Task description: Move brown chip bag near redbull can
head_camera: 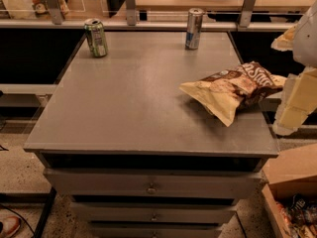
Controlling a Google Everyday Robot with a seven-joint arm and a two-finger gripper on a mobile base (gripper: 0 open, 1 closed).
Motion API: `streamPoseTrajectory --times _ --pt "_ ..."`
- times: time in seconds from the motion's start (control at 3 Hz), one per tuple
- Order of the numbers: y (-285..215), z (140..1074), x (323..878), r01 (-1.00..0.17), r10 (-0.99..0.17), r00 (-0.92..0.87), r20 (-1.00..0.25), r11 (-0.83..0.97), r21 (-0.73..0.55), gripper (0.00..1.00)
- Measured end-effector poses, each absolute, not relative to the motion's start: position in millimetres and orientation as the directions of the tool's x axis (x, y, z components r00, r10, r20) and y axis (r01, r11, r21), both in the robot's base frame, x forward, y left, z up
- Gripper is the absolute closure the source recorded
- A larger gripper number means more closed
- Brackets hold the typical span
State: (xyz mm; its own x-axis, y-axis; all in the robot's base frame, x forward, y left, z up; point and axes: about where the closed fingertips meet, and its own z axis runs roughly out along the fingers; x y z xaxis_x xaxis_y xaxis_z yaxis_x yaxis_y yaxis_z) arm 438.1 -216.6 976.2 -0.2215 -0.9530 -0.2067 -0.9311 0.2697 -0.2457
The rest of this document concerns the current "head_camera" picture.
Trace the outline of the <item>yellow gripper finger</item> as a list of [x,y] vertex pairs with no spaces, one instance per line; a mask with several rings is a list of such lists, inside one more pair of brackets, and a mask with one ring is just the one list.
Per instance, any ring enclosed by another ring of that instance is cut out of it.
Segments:
[[283,34],[273,40],[270,47],[281,52],[292,51],[295,30],[295,26],[286,30]]

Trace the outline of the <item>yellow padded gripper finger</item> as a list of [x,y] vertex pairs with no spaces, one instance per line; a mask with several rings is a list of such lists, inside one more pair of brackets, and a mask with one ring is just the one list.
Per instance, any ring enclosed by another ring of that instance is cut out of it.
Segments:
[[306,66],[299,75],[290,74],[281,93],[272,129],[288,136],[296,132],[317,109],[317,68]]

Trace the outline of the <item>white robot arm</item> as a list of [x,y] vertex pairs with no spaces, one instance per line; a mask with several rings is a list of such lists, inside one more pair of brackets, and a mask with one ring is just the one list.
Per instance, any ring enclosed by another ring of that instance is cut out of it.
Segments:
[[299,22],[276,38],[271,47],[292,51],[293,59],[305,66],[299,75],[290,74],[281,93],[274,123],[275,134],[296,132],[317,109],[317,1]]

